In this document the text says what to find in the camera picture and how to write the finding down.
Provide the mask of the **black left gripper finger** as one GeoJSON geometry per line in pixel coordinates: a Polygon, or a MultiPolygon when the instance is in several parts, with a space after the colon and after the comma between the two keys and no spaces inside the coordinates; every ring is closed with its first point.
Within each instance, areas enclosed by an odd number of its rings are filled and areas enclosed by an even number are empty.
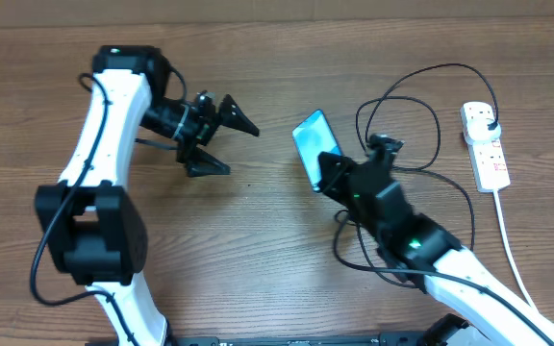
{"type": "Polygon", "coordinates": [[[194,148],[189,154],[186,161],[186,170],[190,178],[229,175],[231,172],[229,165],[199,148],[194,148]]]}
{"type": "Polygon", "coordinates": [[[221,117],[221,124],[223,126],[252,136],[260,135],[260,129],[244,115],[230,94],[226,94],[223,97],[219,105],[218,114],[221,117]]]}

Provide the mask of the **Samsung Galaxy smartphone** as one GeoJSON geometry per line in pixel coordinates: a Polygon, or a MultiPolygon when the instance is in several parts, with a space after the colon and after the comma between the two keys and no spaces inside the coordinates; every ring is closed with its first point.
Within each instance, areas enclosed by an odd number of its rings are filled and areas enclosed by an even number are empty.
{"type": "Polygon", "coordinates": [[[319,192],[322,152],[341,155],[342,151],[322,110],[316,110],[292,130],[292,138],[314,192],[319,192]]]}

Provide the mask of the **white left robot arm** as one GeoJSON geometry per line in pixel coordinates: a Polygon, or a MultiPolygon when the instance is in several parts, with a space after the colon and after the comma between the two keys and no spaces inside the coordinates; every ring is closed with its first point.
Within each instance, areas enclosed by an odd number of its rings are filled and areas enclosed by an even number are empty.
{"type": "Polygon", "coordinates": [[[206,151],[220,127],[252,136],[259,128],[231,96],[216,101],[165,92],[175,67],[150,45],[104,45],[78,80],[90,93],[86,122],[74,153],[53,185],[41,185],[35,210],[43,235],[37,254],[49,253],[84,297],[106,312],[118,345],[172,345],[168,319],[157,309],[143,274],[146,227],[128,192],[138,132],[162,137],[189,177],[226,175],[230,168],[206,151]]]}

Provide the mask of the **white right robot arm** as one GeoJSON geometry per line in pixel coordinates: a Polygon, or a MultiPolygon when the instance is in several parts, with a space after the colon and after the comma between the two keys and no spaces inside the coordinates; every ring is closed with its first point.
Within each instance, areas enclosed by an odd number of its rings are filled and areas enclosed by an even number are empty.
{"type": "Polygon", "coordinates": [[[403,143],[372,136],[367,161],[318,156],[321,191],[377,243],[381,272],[412,282],[458,312],[492,345],[554,345],[554,323],[527,305],[461,241],[415,212],[391,171],[403,143]]]}

